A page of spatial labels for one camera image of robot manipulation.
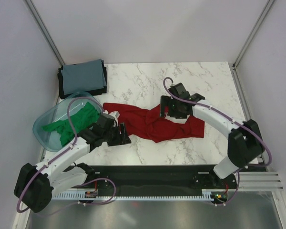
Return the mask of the red t shirt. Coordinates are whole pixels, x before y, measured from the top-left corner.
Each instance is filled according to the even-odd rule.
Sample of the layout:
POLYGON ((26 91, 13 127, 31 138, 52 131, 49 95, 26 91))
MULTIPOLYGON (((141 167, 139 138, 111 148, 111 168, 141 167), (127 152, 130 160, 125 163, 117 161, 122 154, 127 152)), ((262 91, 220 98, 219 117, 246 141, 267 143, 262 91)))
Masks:
POLYGON ((104 103, 109 113, 117 111, 119 123, 124 123, 129 135, 152 140, 155 143, 172 139, 204 138, 205 122, 190 116, 184 124, 160 117, 160 105, 153 109, 118 103, 104 103))

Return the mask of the clear teal plastic bin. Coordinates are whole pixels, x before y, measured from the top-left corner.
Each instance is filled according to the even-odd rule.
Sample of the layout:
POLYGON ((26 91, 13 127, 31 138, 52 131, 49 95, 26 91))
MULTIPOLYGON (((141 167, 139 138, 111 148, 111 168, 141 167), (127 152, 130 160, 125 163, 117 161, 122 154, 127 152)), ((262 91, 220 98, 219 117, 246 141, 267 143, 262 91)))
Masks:
POLYGON ((69 105, 71 106, 71 116, 83 108, 87 102, 91 103, 100 113, 102 112, 102 106, 98 104, 98 101, 88 92, 81 91, 71 94, 37 118, 33 125, 33 133, 39 143, 51 152, 61 150, 63 147, 60 143, 60 135, 56 131, 46 132, 42 127, 56 121, 68 119, 67 108, 69 105))

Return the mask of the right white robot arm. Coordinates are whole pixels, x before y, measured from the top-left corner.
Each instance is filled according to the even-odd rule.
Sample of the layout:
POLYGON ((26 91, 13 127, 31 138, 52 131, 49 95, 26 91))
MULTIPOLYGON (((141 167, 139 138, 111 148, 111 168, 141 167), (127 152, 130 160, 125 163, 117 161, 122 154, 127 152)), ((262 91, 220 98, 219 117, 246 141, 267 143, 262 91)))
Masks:
POLYGON ((204 96, 191 95, 182 83, 165 89, 169 95, 160 97, 160 117, 186 119, 195 117, 219 131, 228 141, 227 156, 213 168, 209 175, 211 186, 218 188, 226 177, 249 165, 260 156, 265 147, 256 121, 237 121, 212 105, 204 96))

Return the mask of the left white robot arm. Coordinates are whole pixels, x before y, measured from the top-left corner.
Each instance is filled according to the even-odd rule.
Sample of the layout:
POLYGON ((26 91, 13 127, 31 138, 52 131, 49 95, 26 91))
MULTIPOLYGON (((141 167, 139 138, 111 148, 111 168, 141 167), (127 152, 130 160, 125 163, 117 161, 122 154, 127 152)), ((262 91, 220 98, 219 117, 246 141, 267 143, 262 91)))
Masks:
POLYGON ((123 123, 118 123, 119 112, 103 113, 90 128, 83 129, 75 138, 54 156, 35 165, 26 163, 20 169, 14 195, 18 197, 16 210, 24 203, 28 209, 42 211, 57 194, 72 187, 91 187, 94 174, 76 166, 67 168, 81 157, 89 154, 103 143, 119 146, 131 143, 123 123))

